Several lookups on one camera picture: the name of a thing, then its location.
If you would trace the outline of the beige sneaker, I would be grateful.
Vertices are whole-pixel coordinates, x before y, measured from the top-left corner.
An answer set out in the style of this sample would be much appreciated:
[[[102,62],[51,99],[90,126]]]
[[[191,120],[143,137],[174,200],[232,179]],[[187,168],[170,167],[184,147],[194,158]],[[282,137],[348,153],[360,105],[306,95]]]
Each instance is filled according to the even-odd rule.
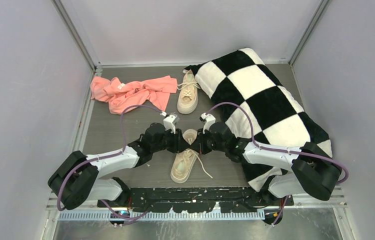
[[[197,108],[198,91],[201,87],[191,70],[185,72],[182,83],[177,85],[177,89],[179,90],[178,112],[184,115],[192,113]]]
[[[178,184],[185,183],[190,177],[192,168],[196,161],[199,161],[201,164],[203,172],[213,179],[213,176],[206,171],[205,166],[199,157],[199,153],[190,148],[176,154],[170,172],[171,179]]]

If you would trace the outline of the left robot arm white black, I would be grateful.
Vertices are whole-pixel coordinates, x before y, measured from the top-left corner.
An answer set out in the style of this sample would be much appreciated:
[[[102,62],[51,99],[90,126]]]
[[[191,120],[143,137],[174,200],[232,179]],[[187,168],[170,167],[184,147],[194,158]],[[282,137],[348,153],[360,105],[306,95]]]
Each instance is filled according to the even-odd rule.
[[[161,123],[152,123],[138,139],[121,149],[92,155],[85,155],[80,150],[72,152],[52,174],[47,185],[57,196],[59,211],[73,210],[85,201],[93,200],[108,200],[123,207],[129,200],[127,187],[121,180],[103,179],[104,176],[142,166],[154,153],[178,154],[189,147],[179,128],[171,131]]]

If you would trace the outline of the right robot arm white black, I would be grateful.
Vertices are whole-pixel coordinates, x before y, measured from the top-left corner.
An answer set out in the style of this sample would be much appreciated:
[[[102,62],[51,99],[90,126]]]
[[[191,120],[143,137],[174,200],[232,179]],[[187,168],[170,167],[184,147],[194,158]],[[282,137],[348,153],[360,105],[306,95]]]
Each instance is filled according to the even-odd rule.
[[[276,175],[261,191],[261,200],[274,205],[282,197],[306,193],[327,201],[343,172],[343,167],[311,142],[299,147],[282,147],[255,142],[251,138],[236,137],[223,122],[198,130],[190,148],[200,154],[223,152],[235,163],[246,167],[269,166],[286,170]]]

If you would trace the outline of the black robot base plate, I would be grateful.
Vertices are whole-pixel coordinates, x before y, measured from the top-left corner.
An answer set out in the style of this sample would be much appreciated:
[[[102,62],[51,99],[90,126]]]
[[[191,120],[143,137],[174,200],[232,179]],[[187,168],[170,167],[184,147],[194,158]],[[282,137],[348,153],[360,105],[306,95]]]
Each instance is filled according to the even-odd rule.
[[[281,198],[259,193],[251,187],[133,187],[117,200],[107,201],[112,208],[143,213],[210,213],[219,207],[222,213],[252,213],[269,207],[279,210]]]

